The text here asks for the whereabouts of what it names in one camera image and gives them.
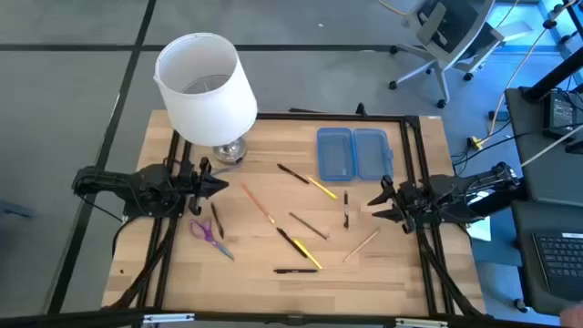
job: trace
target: wooden tabletop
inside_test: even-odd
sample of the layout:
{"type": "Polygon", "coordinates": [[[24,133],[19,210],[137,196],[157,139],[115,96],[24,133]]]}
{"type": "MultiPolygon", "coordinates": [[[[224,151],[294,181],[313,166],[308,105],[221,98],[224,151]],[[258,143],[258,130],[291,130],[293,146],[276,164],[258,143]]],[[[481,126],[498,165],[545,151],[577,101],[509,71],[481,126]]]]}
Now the wooden tabletop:
{"type": "MultiPolygon", "coordinates": [[[[421,118],[430,174],[452,174],[452,165],[440,118],[421,118]]],[[[361,315],[427,315],[419,250],[414,234],[405,235],[399,224],[373,218],[389,204],[368,207],[380,194],[379,182],[355,180],[324,183],[339,200],[332,200],[313,185],[305,185],[282,172],[282,163],[304,177],[318,178],[316,131],[324,127],[380,128],[394,152],[394,181],[406,180],[404,152],[398,123],[257,120],[244,136],[248,153],[240,168],[221,173],[230,186],[214,195],[225,230],[223,244],[235,262],[209,243],[189,233],[194,216],[185,210],[179,220],[163,308],[221,313],[310,313],[361,315]],[[279,268],[314,268],[275,230],[241,188],[249,190],[287,233],[299,239],[322,264],[318,273],[276,274],[279,268]],[[350,229],[343,227],[343,201],[349,194],[350,229]],[[289,212],[316,229],[330,234],[326,241],[304,227],[289,212]],[[377,228],[381,232],[349,261],[343,258],[377,228]]],[[[138,169],[160,163],[168,154],[172,128],[164,110],[155,110],[139,158],[138,169]]],[[[415,176],[421,177],[410,131],[415,176]]],[[[209,157],[213,168],[222,167],[211,149],[193,147],[191,161],[209,157]]],[[[199,220],[210,218],[210,202],[202,202],[199,220]]],[[[103,304],[114,302],[141,270],[152,227],[151,218],[135,220],[118,238],[118,247],[104,293],[103,304]]],[[[219,234],[213,224],[217,239],[219,234]]],[[[442,226],[447,267],[461,291],[479,310],[482,294],[469,239],[453,226],[442,226]]],[[[150,283],[147,304],[152,304],[157,274],[150,283]]],[[[441,303],[434,275],[436,298],[441,303]]]]}

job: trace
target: scissors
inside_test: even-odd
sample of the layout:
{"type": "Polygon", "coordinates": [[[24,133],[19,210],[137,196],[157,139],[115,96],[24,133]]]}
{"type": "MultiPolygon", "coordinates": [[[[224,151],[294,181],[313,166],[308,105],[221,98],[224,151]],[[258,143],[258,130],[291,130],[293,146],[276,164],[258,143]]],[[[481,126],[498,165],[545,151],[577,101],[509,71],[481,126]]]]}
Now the scissors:
{"type": "Polygon", "coordinates": [[[220,242],[215,241],[215,238],[212,235],[212,221],[209,218],[203,220],[202,222],[198,222],[197,220],[190,220],[190,233],[199,239],[210,242],[212,246],[218,248],[220,252],[227,255],[231,260],[235,261],[233,254],[231,254],[230,251],[227,250],[227,248],[220,242]]]}

